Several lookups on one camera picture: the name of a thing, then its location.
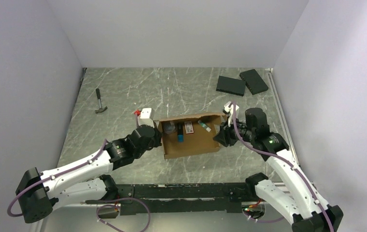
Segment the red staples box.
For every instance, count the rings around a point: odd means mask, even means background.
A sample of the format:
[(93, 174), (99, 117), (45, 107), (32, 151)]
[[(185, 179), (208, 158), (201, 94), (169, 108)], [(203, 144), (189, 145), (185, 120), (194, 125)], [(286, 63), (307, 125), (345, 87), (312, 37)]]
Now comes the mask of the red staples box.
[(194, 133), (194, 127), (193, 127), (193, 123), (191, 121), (185, 121), (184, 126), (185, 126), (186, 134), (193, 134)]

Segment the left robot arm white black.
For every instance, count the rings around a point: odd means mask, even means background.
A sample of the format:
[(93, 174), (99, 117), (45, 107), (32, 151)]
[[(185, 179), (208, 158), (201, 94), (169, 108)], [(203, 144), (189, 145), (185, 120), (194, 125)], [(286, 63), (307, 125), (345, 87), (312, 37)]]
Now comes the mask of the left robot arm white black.
[(125, 138), (105, 140), (97, 152), (68, 165), (42, 172), (28, 169), (8, 206), (8, 215), (23, 217), (30, 224), (74, 202), (113, 202), (118, 189), (110, 172), (161, 146), (161, 137), (157, 128), (141, 125)]

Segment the green white glue stick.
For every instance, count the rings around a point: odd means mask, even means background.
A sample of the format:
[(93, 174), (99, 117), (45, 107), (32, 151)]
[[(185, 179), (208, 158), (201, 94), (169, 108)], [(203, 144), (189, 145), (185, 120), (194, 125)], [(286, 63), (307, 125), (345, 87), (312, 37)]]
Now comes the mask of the green white glue stick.
[(203, 121), (201, 121), (201, 120), (198, 120), (198, 124), (202, 127), (202, 128), (204, 128), (207, 132), (211, 132), (211, 128), (206, 124), (206, 123), (204, 123)]

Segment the blue capped marker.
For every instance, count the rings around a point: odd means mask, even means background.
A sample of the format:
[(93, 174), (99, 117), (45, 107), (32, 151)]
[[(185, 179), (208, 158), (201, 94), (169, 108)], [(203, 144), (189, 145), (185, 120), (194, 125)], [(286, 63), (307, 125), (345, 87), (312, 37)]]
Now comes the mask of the blue capped marker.
[(179, 143), (184, 141), (184, 123), (177, 123), (177, 141)]

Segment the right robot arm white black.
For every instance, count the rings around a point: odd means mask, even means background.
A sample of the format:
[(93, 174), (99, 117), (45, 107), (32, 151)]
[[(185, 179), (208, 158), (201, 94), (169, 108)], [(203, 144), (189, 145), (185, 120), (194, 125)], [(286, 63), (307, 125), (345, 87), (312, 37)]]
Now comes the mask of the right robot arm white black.
[(241, 142), (259, 154), (281, 178), (288, 193), (279, 189), (269, 178), (258, 173), (246, 178), (245, 195), (251, 201), (262, 199), (269, 203), (294, 232), (336, 232), (344, 213), (318, 192), (294, 158), (286, 140), (270, 131), (267, 116), (261, 108), (245, 111), (245, 122), (237, 119), (239, 107), (228, 102), (223, 109), (226, 122), (214, 140), (224, 147)]

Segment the brown cardboard box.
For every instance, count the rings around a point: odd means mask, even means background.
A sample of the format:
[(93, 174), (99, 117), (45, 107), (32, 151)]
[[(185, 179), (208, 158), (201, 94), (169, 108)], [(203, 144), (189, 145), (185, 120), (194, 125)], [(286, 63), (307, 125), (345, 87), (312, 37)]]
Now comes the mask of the brown cardboard box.
[[(164, 159), (176, 159), (192, 155), (207, 154), (217, 152), (221, 145), (213, 140), (213, 137), (219, 132), (219, 126), (225, 122), (227, 117), (221, 112), (206, 112), (192, 115), (181, 115), (159, 120), (158, 129), (162, 133), (162, 147), (164, 150)], [(198, 124), (198, 120), (206, 123), (212, 130), (207, 132)], [(177, 123), (191, 121), (194, 127), (193, 134), (186, 134), (185, 126), (183, 128), (183, 142), (177, 141), (177, 131), (172, 134), (163, 132), (162, 123), (172, 121), (177, 127)]]

